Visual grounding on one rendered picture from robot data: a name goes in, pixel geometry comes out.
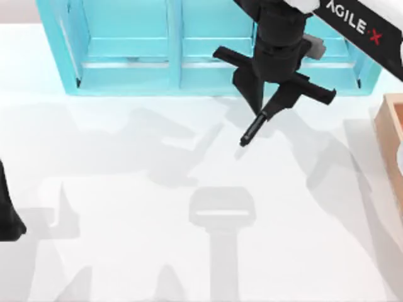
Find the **black marker pen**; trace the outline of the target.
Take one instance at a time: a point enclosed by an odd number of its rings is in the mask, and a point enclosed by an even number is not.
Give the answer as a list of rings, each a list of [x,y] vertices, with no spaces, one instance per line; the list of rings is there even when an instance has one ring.
[[[260,112],[241,137],[239,145],[241,147],[249,145],[266,121],[267,114],[265,112]]]

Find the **pale grey rounded box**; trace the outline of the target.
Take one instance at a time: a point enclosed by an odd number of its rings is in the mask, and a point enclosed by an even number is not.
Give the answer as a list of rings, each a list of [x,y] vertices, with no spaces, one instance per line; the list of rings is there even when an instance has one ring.
[[[303,38],[311,44],[305,56],[314,60],[320,60],[326,51],[324,41],[309,34],[304,34]]]

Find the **salmon-coloured shallow box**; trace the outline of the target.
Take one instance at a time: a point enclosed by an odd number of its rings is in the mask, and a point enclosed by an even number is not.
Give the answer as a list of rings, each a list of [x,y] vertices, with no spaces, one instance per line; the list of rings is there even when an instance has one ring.
[[[387,93],[373,119],[377,142],[403,221],[403,93]]]

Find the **light blue rack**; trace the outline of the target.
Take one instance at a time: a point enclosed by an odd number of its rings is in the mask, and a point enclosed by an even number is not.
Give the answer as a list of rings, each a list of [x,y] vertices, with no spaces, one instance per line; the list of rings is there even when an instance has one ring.
[[[235,96],[223,46],[252,57],[279,0],[35,0],[65,92]]]

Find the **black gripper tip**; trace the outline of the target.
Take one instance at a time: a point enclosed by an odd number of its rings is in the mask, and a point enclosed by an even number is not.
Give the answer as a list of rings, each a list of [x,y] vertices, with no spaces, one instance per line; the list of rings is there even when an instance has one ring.
[[[0,242],[15,242],[27,231],[8,190],[3,162],[0,160]]]

